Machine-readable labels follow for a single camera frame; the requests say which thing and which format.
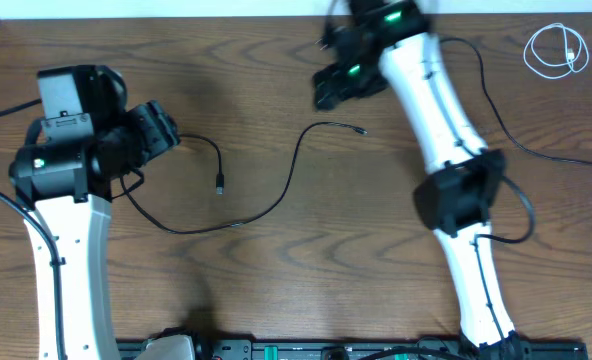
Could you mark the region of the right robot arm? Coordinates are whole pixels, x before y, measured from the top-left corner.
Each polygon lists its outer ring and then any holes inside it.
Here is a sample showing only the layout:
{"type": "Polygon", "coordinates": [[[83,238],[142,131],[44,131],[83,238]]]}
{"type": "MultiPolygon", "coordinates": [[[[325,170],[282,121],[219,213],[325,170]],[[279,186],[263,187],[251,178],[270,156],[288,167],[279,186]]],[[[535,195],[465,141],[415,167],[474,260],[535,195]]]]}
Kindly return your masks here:
{"type": "Polygon", "coordinates": [[[520,359],[520,338],[503,304],[492,256],[490,209],[505,157],[467,118],[447,74],[440,39],[413,1],[348,3],[352,23],[325,19],[320,39],[336,53],[313,78],[316,109],[391,88],[421,148],[425,180],[416,211],[448,261],[460,307],[463,349],[479,359],[520,359]]]}

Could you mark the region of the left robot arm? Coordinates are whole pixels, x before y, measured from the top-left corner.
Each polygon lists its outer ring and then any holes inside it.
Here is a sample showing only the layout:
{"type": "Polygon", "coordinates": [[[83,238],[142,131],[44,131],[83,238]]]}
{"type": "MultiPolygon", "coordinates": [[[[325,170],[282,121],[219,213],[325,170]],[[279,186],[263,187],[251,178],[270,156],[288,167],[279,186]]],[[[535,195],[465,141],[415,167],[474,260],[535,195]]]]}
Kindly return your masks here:
{"type": "Polygon", "coordinates": [[[43,117],[9,167],[36,274],[41,359],[117,359],[107,275],[112,182],[179,144],[156,101],[127,107],[104,65],[37,74],[43,117]]]}

